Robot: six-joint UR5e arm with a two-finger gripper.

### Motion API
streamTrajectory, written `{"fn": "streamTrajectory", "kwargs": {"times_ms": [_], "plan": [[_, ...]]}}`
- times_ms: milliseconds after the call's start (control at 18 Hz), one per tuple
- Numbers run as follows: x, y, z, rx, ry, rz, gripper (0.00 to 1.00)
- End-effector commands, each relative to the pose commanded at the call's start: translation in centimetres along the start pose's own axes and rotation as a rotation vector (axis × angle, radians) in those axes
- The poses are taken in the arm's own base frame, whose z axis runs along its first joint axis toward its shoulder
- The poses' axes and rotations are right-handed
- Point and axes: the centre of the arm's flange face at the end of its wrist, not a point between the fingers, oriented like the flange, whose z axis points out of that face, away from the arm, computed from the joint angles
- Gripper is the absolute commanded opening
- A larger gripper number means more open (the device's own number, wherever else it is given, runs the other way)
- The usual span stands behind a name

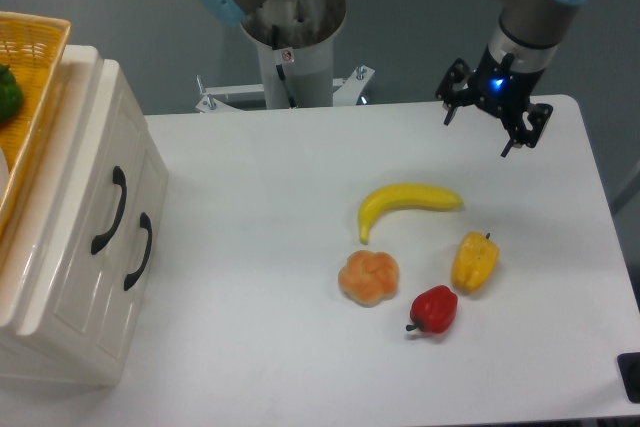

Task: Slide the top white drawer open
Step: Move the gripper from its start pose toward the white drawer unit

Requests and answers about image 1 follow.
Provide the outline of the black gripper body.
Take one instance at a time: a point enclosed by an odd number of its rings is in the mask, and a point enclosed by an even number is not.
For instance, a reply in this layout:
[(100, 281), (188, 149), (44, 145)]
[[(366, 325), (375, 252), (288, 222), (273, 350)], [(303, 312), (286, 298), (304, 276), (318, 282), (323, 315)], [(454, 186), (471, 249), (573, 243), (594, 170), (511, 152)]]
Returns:
[(499, 120), (545, 120), (546, 105), (530, 99), (546, 70), (544, 53), (489, 43), (469, 78), (472, 104)]

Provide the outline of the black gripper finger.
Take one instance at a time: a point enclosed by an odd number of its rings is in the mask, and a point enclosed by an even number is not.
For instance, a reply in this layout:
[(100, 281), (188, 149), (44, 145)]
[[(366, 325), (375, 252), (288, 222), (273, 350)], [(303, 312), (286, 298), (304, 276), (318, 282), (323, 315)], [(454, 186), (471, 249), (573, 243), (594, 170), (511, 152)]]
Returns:
[(444, 74), (438, 85), (435, 96), (443, 103), (446, 110), (444, 124), (448, 126), (459, 107), (474, 104), (475, 91), (468, 86), (472, 77), (472, 70), (461, 58), (457, 58)]
[(553, 107), (546, 103), (528, 103), (527, 105), (508, 105), (501, 110), (501, 122), (508, 133), (509, 140), (501, 152), (506, 157), (514, 148), (526, 146), (534, 148), (540, 140)]

